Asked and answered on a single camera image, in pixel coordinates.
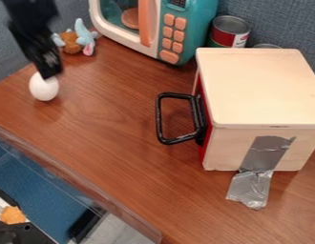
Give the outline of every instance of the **blue mat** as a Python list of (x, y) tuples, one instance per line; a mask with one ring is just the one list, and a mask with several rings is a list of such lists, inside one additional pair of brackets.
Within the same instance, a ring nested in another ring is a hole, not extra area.
[(68, 242), (68, 229), (87, 209), (74, 200), (88, 199), (85, 195), (1, 140), (0, 189), (19, 203), (31, 222), (60, 244)]

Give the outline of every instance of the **stuffed toy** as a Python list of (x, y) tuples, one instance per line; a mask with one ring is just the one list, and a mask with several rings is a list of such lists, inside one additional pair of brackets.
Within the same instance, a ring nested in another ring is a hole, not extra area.
[(97, 32), (90, 32), (80, 18), (76, 19), (74, 30), (75, 32), (67, 29), (66, 32), (60, 34), (54, 33), (52, 35), (53, 42), (57, 47), (62, 48), (65, 53), (75, 54), (83, 50), (85, 55), (91, 56), (94, 53)]
[(76, 43), (83, 46), (83, 53), (87, 56), (91, 56), (95, 49), (95, 38), (97, 37), (97, 32), (90, 32), (83, 23), (83, 20), (78, 18), (74, 23), (74, 30), (78, 36)]
[(70, 29), (67, 29), (66, 32), (52, 35), (55, 45), (62, 48), (67, 54), (75, 54), (82, 50), (81, 45), (76, 43), (77, 38), (77, 34)]

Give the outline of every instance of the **toy microwave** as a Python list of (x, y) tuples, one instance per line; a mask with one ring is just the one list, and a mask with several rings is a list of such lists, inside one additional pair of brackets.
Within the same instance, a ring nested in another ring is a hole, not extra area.
[(90, 0), (94, 26), (133, 50), (182, 65), (206, 40), (218, 0)]

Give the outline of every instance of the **tin can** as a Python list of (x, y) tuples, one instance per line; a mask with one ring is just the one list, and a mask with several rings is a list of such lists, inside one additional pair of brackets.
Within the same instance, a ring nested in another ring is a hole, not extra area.
[(212, 22), (209, 46), (214, 48), (244, 48), (250, 27), (239, 17), (223, 15)]
[(280, 49), (281, 47), (274, 44), (260, 43), (258, 45), (255, 45), (253, 48), (254, 49)]

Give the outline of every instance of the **gray wall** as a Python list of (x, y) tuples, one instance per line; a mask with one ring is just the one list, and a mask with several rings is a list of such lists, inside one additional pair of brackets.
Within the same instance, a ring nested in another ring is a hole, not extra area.
[[(77, 17), (91, 25), (88, 0), (55, 0), (61, 17), (54, 31), (74, 25)], [(220, 13), (244, 18), (253, 28), (249, 45), (273, 43), (303, 52), (315, 71), (315, 0), (220, 0)], [(27, 64), (5, 27), (6, 12), (0, 2), (0, 80)]]
[(220, 0), (219, 12), (252, 26), (248, 46), (272, 43), (299, 49), (315, 71), (315, 0)]
[[(88, 0), (55, 0), (60, 17), (52, 23), (52, 30), (59, 32), (74, 28), (74, 21), (80, 17), (85, 25), (91, 26)], [(6, 28), (8, 16), (0, 1), (0, 80), (24, 67), (28, 61)]]

